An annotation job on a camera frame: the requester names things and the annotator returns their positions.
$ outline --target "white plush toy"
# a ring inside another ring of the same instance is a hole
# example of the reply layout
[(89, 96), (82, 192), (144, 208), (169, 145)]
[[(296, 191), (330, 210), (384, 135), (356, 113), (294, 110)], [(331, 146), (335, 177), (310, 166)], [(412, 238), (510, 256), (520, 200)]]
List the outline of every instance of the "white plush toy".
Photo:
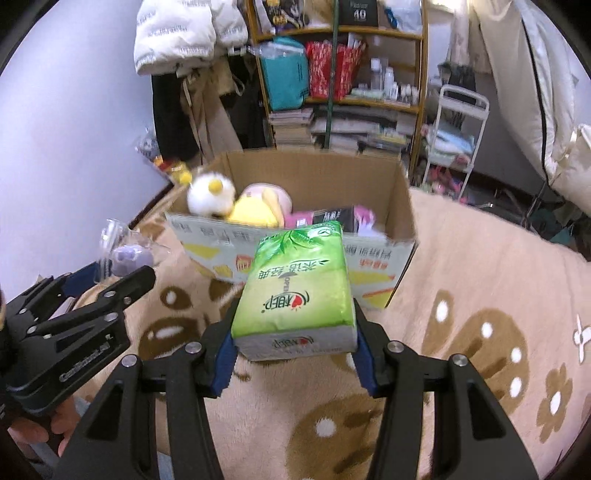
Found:
[(220, 173), (198, 176), (187, 192), (187, 205), (193, 215), (226, 216), (234, 208), (236, 189), (230, 179)]

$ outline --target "cardboard box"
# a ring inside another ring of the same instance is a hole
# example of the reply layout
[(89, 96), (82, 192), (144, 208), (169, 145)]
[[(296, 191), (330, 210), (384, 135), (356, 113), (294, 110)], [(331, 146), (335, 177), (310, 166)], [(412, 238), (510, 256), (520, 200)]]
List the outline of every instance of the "cardboard box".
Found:
[[(268, 149), (223, 154), (205, 170), (231, 178), (238, 193), (251, 183), (279, 185), (290, 194), (294, 211), (343, 205), (373, 210), (388, 239), (345, 233), (343, 243), (353, 296), (365, 307), (387, 307), (417, 246), (408, 183), (399, 162)], [(199, 270), (233, 283), (246, 281), (258, 242), (277, 233), (192, 216), (184, 194), (166, 216)]]

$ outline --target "plastic bottle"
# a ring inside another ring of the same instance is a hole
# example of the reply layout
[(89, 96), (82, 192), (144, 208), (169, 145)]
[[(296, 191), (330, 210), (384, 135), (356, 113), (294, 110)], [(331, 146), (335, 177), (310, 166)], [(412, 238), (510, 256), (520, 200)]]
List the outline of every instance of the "plastic bottle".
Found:
[(382, 63), (380, 59), (371, 59), (371, 89), (372, 90), (383, 90), (383, 78), (382, 78)]
[(386, 73), (384, 74), (384, 92), (386, 92), (386, 97), (389, 98), (393, 86), (394, 69), (392, 67), (386, 67)]

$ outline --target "shelf frame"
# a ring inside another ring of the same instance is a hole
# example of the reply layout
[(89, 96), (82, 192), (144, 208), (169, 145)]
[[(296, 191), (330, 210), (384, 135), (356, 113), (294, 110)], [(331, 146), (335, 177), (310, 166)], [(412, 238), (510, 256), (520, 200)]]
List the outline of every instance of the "shelf frame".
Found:
[[(423, 126), (424, 108), (427, 97), (427, 60), (428, 60), (428, 9), (427, 2), (422, 2), (422, 14), (423, 14), (423, 32), (422, 34), (414, 34), (395, 30), (393, 28), (377, 28), (377, 27), (356, 27), (353, 25), (340, 25), (338, 33), (356, 33), (360, 35), (380, 35), (382, 37), (397, 38), (400, 40), (407, 40), (415, 42), (415, 59), (414, 64), (405, 63), (393, 63), (392, 67), (401, 69), (406, 72), (414, 73), (414, 84), (419, 89), (419, 101), (418, 105), (405, 105), (403, 103), (388, 103), (380, 102), (372, 99), (343, 99), (333, 100), (335, 105), (355, 105), (355, 106), (366, 106), (370, 108), (386, 108), (396, 110), (398, 112), (409, 113), (416, 115), (416, 123), (414, 129), (413, 140), (411, 144), (410, 154), (410, 165), (408, 168), (408, 176), (411, 179), (414, 175), (414, 171), (418, 163), (418, 155), (421, 150), (421, 127)], [(259, 32), (259, 22), (256, 16), (254, 0), (246, 0), (246, 16), (248, 18), (249, 30), (251, 33), (252, 42), (258, 44), (262, 41), (272, 40), (274, 37), (292, 37), (292, 36), (308, 36), (318, 34), (334, 34), (332, 27), (320, 27), (320, 28), (301, 28), (296, 30), (287, 30), (279, 32), (276, 35), (264, 34)], [(258, 67), (259, 80), (261, 82), (261, 90), (263, 103), (265, 107), (265, 113), (267, 118), (271, 113), (269, 108), (269, 99), (267, 94), (267, 86), (265, 84), (264, 74), (261, 68), (261, 61), (257, 57), (256, 65)], [(319, 103), (330, 103), (328, 99), (316, 99), (308, 98), (305, 103), (307, 104), (319, 104)]]

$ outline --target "human hand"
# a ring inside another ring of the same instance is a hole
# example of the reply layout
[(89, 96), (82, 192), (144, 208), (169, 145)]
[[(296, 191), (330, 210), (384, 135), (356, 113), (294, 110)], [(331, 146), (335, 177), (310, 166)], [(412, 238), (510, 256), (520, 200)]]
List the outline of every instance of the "human hand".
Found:
[[(76, 408), (74, 407), (74, 398), (68, 398), (64, 403), (56, 408), (51, 415), (51, 431), (57, 435), (63, 435), (57, 454), (62, 456), (64, 450), (74, 433), (76, 425), (80, 421)], [(17, 445), (33, 445), (35, 443), (45, 443), (49, 440), (49, 433), (39, 424), (19, 417), (12, 422), (8, 433)]]

